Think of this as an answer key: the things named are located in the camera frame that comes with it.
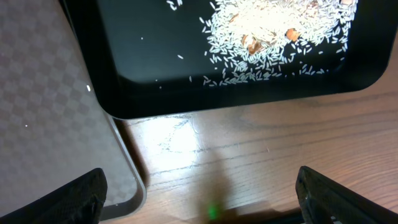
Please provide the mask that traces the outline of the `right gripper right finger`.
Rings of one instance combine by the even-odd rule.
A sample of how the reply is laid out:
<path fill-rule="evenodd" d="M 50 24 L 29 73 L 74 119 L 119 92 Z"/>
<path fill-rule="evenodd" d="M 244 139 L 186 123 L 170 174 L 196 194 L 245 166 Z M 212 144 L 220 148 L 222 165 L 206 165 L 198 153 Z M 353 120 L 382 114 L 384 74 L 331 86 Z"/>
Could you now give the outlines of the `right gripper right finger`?
<path fill-rule="evenodd" d="M 305 223 L 397 223 L 397 214 L 310 167 L 299 169 L 295 190 Z"/>

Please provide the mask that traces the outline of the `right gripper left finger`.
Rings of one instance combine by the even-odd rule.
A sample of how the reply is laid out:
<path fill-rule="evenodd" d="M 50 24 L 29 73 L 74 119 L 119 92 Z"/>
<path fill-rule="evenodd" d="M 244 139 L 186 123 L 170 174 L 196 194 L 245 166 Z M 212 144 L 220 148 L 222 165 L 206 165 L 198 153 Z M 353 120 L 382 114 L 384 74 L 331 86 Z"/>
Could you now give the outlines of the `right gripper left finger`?
<path fill-rule="evenodd" d="M 1 217 L 1 223 L 100 222 L 108 185 L 101 168 L 95 168 L 44 197 Z"/>

